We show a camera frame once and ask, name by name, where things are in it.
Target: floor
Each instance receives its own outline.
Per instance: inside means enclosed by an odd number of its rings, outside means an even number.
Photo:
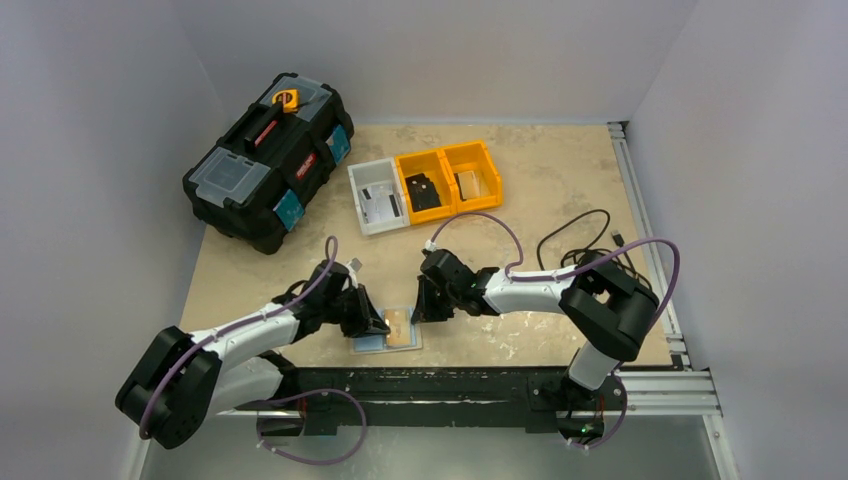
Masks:
[[[557,434],[510,428],[369,427],[362,449],[344,463],[300,465],[256,446],[256,420],[214,418],[185,445],[153,443],[143,479],[587,479],[718,480],[700,417],[632,417],[616,438],[588,454],[569,450]],[[359,429],[337,436],[275,438],[281,450],[310,459],[340,455]]]
[[[490,213],[515,230],[525,249],[516,270],[538,270],[536,243],[572,217],[593,208],[612,216],[610,229],[637,238],[622,177],[605,126],[358,126],[352,151],[306,207],[280,251],[266,256],[207,228],[181,321],[186,331],[209,328],[249,314],[323,258],[327,235],[340,242],[339,257],[362,261],[359,281],[378,308],[415,304],[420,250],[438,222],[366,237],[354,213],[346,166],[454,143],[483,139],[504,185],[503,206]],[[545,244],[547,268],[571,248],[585,246],[603,226],[587,217]],[[503,266],[517,258],[509,236],[485,219],[460,219],[439,237],[439,246],[473,270]],[[599,243],[611,247],[608,235]],[[636,268],[646,271],[641,251]],[[567,364],[584,337],[562,315],[511,313],[468,317],[457,312],[445,323],[422,325],[424,348],[377,355],[351,355],[339,328],[318,333],[281,351],[300,366],[522,366]],[[668,365],[668,343],[657,326],[647,336],[637,365]]]

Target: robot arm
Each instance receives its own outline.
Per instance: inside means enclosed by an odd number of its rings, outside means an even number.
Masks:
[[[277,393],[285,365],[266,351],[297,342],[324,323],[339,324],[347,337],[389,333],[365,286],[356,281],[355,268],[333,263],[322,278],[326,268],[325,260],[303,282],[304,289],[315,286],[298,303],[292,304],[294,293],[288,292],[220,327],[191,333],[177,327],[162,330],[118,392],[118,409],[140,425],[152,401],[147,431],[165,448],[174,448],[188,440],[207,415]],[[281,310],[287,304],[291,307]],[[168,370],[191,349],[195,353],[157,397],[155,390]]]
[[[622,362],[636,359],[659,305],[649,288],[612,263],[557,280],[576,267],[507,276],[496,267],[474,273],[448,250],[424,254],[414,323],[446,321],[454,308],[473,316],[517,311],[567,315],[587,339],[569,365],[568,380],[587,391],[597,390]],[[579,266],[596,258],[586,255]]]

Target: metal frame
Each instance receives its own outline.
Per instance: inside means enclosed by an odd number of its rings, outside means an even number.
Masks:
[[[630,150],[627,148],[627,140],[624,135],[624,129],[620,123],[610,123],[607,125],[612,140],[615,157],[618,160],[618,167],[621,171],[621,178],[624,181],[624,189],[627,191],[627,199],[630,202],[630,210],[633,213],[633,220],[636,222],[636,229],[641,237],[653,236],[651,222],[648,220],[648,213],[645,208],[645,202],[642,200],[642,191],[639,189],[639,182],[636,179],[636,172],[633,168],[633,162],[630,158]],[[668,282],[663,269],[662,259],[659,250],[655,244],[646,245],[643,248],[645,261],[648,264],[648,275],[653,285],[657,286],[664,295],[668,288]],[[673,302],[669,302],[665,313],[662,316],[663,331],[665,331],[666,340],[669,344],[669,352],[672,355],[680,355],[683,364],[686,367],[686,374],[701,373],[705,374],[709,379],[710,384],[713,384],[712,376],[709,372],[692,372],[689,355],[686,349],[686,342],[683,339],[683,333],[680,329],[680,324],[677,321],[677,314],[674,311]],[[625,386],[630,391],[630,386],[625,383]],[[704,428],[707,431],[710,440],[710,449],[712,450],[713,459],[718,468],[719,475],[722,480],[738,480],[739,470],[733,459],[733,452],[730,444],[727,441],[727,436],[724,434],[724,421],[721,416],[721,405],[718,402],[718,396],[715,394],[715,387],[711,388],[711,400],[715,400],[716,413],[703,414]],[[658,413],[658,415],[667,415],[668,413]]]
[[[624,187],[630,203],[633,219],[640,237],[653,236],[642,194],[633,169],[630,152],[621,124],[608,125],[610,138],[621,171]],[[652,284],[665,294],[668,283],[662,260],[656,245],[642,247],[648,265],[648,277]],[[722,480],[738,480],[739,473],[733,453],[724,432],[721,406],[709,372],[692,371],[686,343],[678,323],[674,306],[669,303],[661,318],[663,331],[669,344],[669,352],[682,360],[682,371],[624,370],[619,372],[628,392],[627,415],[645,416],[701,416],[709,438],[711,453]],[[574,412],[574,415],[593,415],[593,412]],[[230,410],[221,412],[225,416],[262,416],[275,418],[299,417],[298,412],[253,410]],[[134,442],[136,448],[128,470],[128,478],[139,478],[140,466],[146,456],[147,443]]]

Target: white wall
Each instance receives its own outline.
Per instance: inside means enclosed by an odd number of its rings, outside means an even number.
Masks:
[[[635,112],[696,0],[174,0],[237,118],[280,71],[359,122],[606,122]]]
[[[702,0],[627,133],[744,478],[845,478],[848,3]]]
[[[180,177],[223,118],[168,3],[2,2],[0,478],[119,478],[114,396],[182,311]]]

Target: beige table surface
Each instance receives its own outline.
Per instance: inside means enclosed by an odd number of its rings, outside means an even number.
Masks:
[[[306,207],[304,217],[271,256],[207,227],[197,259],[180,327],[210,328],[251,313],[283,293],[294,281],[308,278],[323,258],[324,239],[336,235],[342,263],[359,258],[357,277],[377,308],[412,306],[424,241],[439,222],[407,227],[372,237],[362,235],[354,212],[347,166],[442,145],[483,139],[500,171],[503,206],[488,210],[510,225],[525,249],[520,270],[538,270],[537,242],[574,216],[605,208],[610,229],[625,240],[637,238],[615,152],[605,126],[357,126],[352,151]],[[592,215],[546,242],[543,261],[558,265],[566,250],[585,246],[603,226]],[[472,270],[503,266],[517,251],[500,226],[483,218],[462,218],[440,235]],[[612,247],[609,235],[598,244]],[[641,251],[632,255],[646,272]],[[468,317],[457,310],[444,323],[421,326],[420,350],[351,355],[350,340],[336,325],[284,347],[299,366],[529,366],[564,365],[584,342],[567,317],[549,313],[511,313]],[[641,365],[671,363],[668,343],[657,325],[645,339]]]

